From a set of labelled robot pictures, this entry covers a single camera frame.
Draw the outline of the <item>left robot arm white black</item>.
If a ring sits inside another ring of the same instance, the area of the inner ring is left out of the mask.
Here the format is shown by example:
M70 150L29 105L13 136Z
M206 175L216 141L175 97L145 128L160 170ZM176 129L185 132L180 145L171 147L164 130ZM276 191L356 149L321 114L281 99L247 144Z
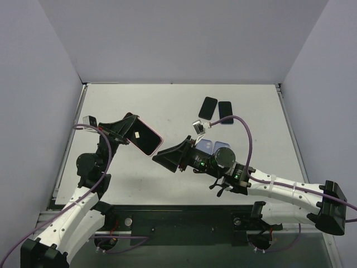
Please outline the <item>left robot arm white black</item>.
M85 153L76 162L77 188L61 211L40 227L43 231L21 246L21 267L69 267L74 256L98 230L113 227L112 206L100 199L109 188L108 170L119 145L127 145L138 121L137 115L114 123L76 124L76 130L91 129L99 134L95 153Z

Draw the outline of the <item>lilac phone case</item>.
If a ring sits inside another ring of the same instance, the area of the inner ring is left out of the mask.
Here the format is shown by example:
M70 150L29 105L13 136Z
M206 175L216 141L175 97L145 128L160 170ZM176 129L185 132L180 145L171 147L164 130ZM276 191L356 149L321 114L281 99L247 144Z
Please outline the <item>lilac phone case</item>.
M220 149L220 148L230 148L230 145L228 143L225 143L225 142L216 141L214 143L213 153L215 154L217 152L217 150Z

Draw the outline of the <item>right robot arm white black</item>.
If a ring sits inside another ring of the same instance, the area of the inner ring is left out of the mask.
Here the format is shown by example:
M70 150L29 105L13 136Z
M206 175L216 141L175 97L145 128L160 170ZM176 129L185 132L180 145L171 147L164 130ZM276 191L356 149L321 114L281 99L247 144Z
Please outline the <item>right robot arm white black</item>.
M195 173L214 177L216 181L210 188L218 186L219 197L227 191L276 200L276 204L256 202L255 211L249 214L250 224L255 228L302 223L334 236L345 233L346 198L333 181L306 184L279 178L236 162L234 152L228 147L207 154L197 149L190 137L158 152L152 159L173 173L191 167Z

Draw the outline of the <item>blue phone black screen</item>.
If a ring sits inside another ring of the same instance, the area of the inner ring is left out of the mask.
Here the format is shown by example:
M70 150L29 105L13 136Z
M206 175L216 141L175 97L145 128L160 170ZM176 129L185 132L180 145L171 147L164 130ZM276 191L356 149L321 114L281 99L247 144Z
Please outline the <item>blue phone black screen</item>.
M233 109L230 101L218 102L218 110L219 110L220 119L233 115ZM221 125L232 125L233 123L234 123L233 118L229 118L220 122Z

